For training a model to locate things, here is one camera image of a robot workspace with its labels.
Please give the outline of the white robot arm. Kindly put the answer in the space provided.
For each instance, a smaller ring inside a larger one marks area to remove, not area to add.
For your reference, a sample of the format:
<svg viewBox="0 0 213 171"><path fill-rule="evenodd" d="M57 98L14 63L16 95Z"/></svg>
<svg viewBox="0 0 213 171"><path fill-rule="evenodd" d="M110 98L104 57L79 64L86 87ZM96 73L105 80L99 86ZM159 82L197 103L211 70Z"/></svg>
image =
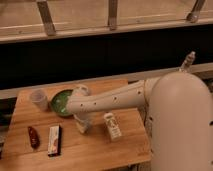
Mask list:
<svg viewBox="0 0 213 171"><path fill-rule="evenodd" d="M67 111L84 114L148 104L152 171L213 171L213 96L197 76L169 73L91 96L68 98Z"/></svg>

